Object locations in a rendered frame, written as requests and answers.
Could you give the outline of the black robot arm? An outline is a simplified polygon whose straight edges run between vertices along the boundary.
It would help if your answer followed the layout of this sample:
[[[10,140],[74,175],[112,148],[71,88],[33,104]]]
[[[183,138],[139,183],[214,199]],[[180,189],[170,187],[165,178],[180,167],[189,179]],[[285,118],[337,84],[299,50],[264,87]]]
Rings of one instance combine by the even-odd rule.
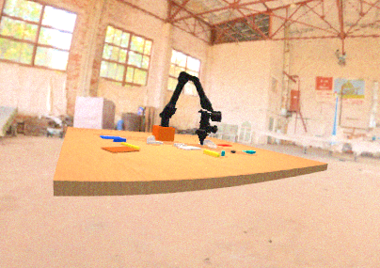
[[[202,109],[205,109],[207,111],[203,111],[200,109],[198,112],[201,113],[200,120],[209,120],[221,122],[222,121],[222,111],[214,111],[212,108],[212,103],[208,99],[208,97],[205,94],[204,89],[202,88],[202,85],[199,81],[199,78],[196,76],[193,76],[189,74],[186,71],[180,71],[178,76],[178,84],[176,85],[176,88],[173,91],[173,94],[170,98],[169,103],[164,107],[163,111],[159,114],[159,118],[161,118],[161,127],[169,127],[169,119],[175,114],[177,108],[176,108],[176,102],[179,99],[179,96],[182,92],[182,88],[188,83],[188,81],[193,82],[199,98],[200,98],[200,105]],[[211,114],[211,115],[210,115]],[[208,123],[206,127],[206,132],[210,131],[214,134],[216,134],[218,128],[216,125],[212,126],[210,123]]]

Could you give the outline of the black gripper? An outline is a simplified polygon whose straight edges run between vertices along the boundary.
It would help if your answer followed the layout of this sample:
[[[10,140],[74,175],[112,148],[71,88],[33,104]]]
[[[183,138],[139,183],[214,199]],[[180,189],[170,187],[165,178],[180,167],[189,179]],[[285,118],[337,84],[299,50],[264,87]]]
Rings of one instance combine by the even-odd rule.
[[[198,139],[199,139],[200,145],[203,145],[204,139],[206,139],[208,134],[211,133],[210,131],[206,132],[206,127],[207,127],[208,123],[210,123],[210,121],[201,120],[199,123],[200,123],[200,125],[199,125],[199,128],[196,129],[196,134],[198,134]]]

